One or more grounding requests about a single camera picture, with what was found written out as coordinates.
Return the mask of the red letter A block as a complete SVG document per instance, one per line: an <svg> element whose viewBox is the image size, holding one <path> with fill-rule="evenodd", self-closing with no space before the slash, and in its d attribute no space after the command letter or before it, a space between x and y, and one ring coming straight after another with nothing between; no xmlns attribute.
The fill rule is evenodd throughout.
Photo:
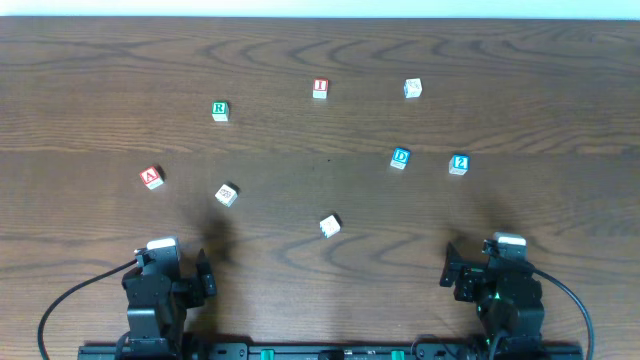
<svg viewBox="0 0 640 360"><path fill-rule="evenodd" d="M139 176L143 184L149 189L153 190L164 184L164 180L159 170L155 166L151 166L139 173Z"/></svg>

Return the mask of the red letter I block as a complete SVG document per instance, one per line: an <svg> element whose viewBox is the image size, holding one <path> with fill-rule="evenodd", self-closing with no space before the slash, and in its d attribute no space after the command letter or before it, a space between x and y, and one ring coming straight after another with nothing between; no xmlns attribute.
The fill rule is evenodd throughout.
<svg viewBox="0 0 640 360"><path fill-rule="evenodd" d="M329 80L315 78L312 85L312 97L314 99L326 99L328 95Z"/></svg>

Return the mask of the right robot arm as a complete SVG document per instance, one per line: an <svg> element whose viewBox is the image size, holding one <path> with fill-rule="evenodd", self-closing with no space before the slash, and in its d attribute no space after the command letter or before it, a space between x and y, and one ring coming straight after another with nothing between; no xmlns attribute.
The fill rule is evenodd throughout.
<svg viewBox="0 0 640 360"><path fill-rule="evenodd" d="M484 329L456 354L459 359L515 359L539 356L545 312L542 288L527 261L527 242L507 233L486 239L486 264L464 259L453 244L446 248L440 278L454 289L454 299L473 303Z"/></svg>

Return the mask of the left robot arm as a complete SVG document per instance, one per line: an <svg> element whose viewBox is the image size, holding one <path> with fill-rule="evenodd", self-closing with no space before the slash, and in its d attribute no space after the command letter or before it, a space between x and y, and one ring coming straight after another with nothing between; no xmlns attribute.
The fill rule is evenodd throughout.
<svg viewBox="0 0 640 360"><path fill-rule="evenodd" d="M122 278L129 302L129 350L116 350L118 359L205 359L208 347L185 331L187 311L217 294L211 264L203 250L195 273L180 272L176 245L135 251L136 267Z"/></svg>

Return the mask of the blue number 2 block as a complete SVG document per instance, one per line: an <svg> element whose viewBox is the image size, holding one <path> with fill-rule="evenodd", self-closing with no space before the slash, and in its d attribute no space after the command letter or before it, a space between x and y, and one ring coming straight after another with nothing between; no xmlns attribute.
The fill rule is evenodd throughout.
<svg viewBox="0 0 640 360"><path fill-rule="evenodd" d="M470 158L467 155L454 154L449 161L451 175L465 175L469 170Z"/></svg>

